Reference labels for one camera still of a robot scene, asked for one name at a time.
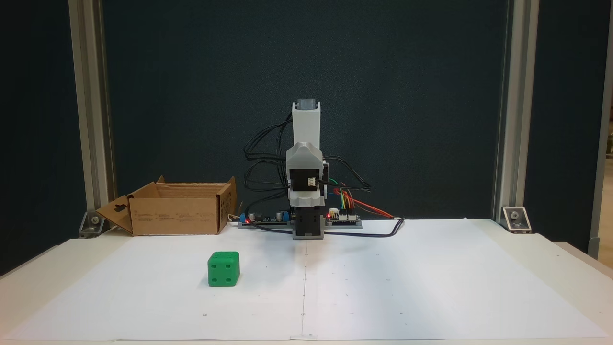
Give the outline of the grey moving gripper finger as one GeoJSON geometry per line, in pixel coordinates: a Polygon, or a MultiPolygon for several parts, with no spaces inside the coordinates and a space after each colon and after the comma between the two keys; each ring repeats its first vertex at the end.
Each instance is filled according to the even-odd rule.
{"type": "Polygon", "coordinates": [[[322,158],[313,154],[293,154],[286,159],[288,170],[322,170],[322,158]]]}

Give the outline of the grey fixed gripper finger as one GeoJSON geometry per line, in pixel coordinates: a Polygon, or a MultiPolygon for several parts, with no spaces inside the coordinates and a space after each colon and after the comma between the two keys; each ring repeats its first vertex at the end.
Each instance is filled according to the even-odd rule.
{"type": "Polygon", "coordinates": [[[296,153],[304,151],[314,156],[322,156],[322,152],[316,146],[313,146],[311,142],[297,142],[290,149],[286,151],[287,156],[293,156],[296,153]]]}

